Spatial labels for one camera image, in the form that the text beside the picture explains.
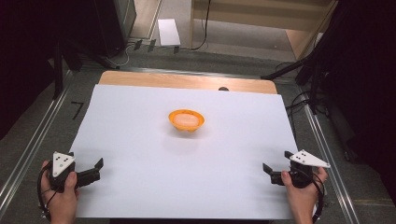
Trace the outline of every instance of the gray floor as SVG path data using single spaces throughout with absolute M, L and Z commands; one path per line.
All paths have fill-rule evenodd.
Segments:
M 282 40 L 279 41 L 287 43 L 284 37 L 275 35 L 270 36 L 268 39 L 281 38 Z M 230 45 L 235 44 L 232 36 L 226 42 L 230 43 Z M 121 69 L 150 68 L 163 69 L 163 72 L 176 70 L 210 73 L 210 76 L 228 74 L 228 76 L 234 77 L 259 78 L 261 75 L 273 73 L 278 64 L 289 59 L 247 57 L 249 49 L 244 47 L 239 48 L 237 51 L 241 51 L 242 55 L 225 54 L 227 52 L 225 49 L 213 53 L 182 50 L 175 54 L 173 49 L 156 48 L 154 51 L 149 52 L 149 47 L 142 46 L 138 50 L 129 49 L 130 61 L 122 66 Z M 72 81 L 70 89 L 64 97 L 63 104 L 49 126 L 37 153 L 33 157 L 32 163 L 28 166 L 26 175 L 23 176 L 21 184 L 14 192 L 15 195 L 12 201 L 8 205 L 2 219 L 0 219 L 1 223 L 47 223 L 47 221 L 39 218 L 39 211 L 36 209 L 35 185 L 41 162 L 44 159 L 50 159 L 54 150 L 60 152 L 69 150 L 78 132 L 79 124 L 82 122 L 87 110 L 93 86 L 105 71 L 95 62 L 82 58 L 84 59 L 84 66 L 80 72 L 75 72 L 70 76 Z M 127 56 L 121 53 L 111 60 L 123 63 L 126 59 Z M 278 93 L 282 95 L 285 105 L 289 105 L 291 100 L 299 93 L 299 87 L 293 82 L 295 76 L 296 72 L 293 71 L 275 80 L 276 88 Z M 16 162 L 26 146 L 28 146 L 40 120 L 52 104 L 52 92 L 53 86 L 51 85 L 37 97 L 35 103 L 23 114 L 9 134 L 0 141 L 0 153 L 2 155 L 0 158 L 2 164 L 0 184 L 2 186 L 4 186 L 11 175 Z M 71 101 L 85 103 L 76 119 L 73 119 L 73 117 L 76 115 L 78 106 L 71 104 Z M 333 129 L 331 121 L 322 115 L 318 115 L 317 118 L 336 161 L 336 168 L 354 204 L 360 223 L 395 223 L 395 206 L 384 189 L 378 174 L 366 164 L 353 164 L 346 161 L 342 144 Z M 320 157 L 317 139 L 304 110 L 295 115 L 295 124 L 298 148 L 308 150 Z M 326 189 L 328 191 L 326 206 L 322 218 L 318 222 L 347 223 L 332 180 L 328 181 Z M 108 220 L 79 218 L 78 223 L 108 223 Z M 291 222 L 278 220 L 275 223 Z

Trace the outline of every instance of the paper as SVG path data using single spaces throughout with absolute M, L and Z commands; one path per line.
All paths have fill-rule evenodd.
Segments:
M 168 115 L 180 108 L 204 125 L 178 132 Z M 262 170 L 289 169 L 285 150 L 297 147 L 279 95 L 97 85 L 71 151 L 77 171 L 105 165 L 78 217 L 292 218 Z
M 158 20 L 158 28 L 160 29 L 160 39 L 162 46 L 180 45 L 180 38 L 178 36 L 174 19 Z

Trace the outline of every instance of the table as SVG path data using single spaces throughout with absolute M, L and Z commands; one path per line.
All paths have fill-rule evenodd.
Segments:
M 190 43 L 193 20 L 205 20 L 208 0 L 191 1 Z M 304 57 L 318 33 L 324 32 L 337 5 L 336 0 L 212 0 L 210 21 L 286 29 L 297 60 Z
M 219 87 L 230 92 L 209 91 Z M 287 169 L 284 150 L 297 151 L 286 111 L 279 95 L 237 92 L 249 87 L 276 93 L 259 79 L 103 73 L 71 147 L 82 169 L 105 159 L 102 179 L 81 189 L 78 217 L 291 218 L 285 189 L 262 170 Z M 178 132 L 167 115 L 180 105 L 203 113 L 204 126 Z

